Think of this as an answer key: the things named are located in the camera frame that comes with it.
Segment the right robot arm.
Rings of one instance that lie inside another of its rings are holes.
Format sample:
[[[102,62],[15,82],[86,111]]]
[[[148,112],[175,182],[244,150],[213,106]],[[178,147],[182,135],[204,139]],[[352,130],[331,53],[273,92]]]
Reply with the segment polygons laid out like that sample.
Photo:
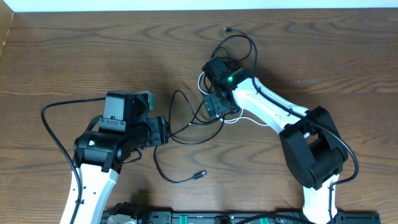
[[[330,223],[337,214],[334,182],[348,151],[326,109],[309,110],[266,88],[252,73],[229,68],[215,57],[202,68],[213,93],[204,97],[209,116],[246,110],[265,122],[281,141],[287,167],[302,185],[303,214],[312,223]]]

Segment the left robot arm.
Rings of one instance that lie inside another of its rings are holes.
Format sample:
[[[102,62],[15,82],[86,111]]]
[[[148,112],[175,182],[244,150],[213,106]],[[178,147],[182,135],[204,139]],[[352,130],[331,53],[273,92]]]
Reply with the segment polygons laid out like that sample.
[[[148,117],[153,105],[149,91],[107,93],[103,115],[95,117],[74,142],[77,173],[72,175],[62,223],[99,223],[130,155],[167,144],[165,118]]]

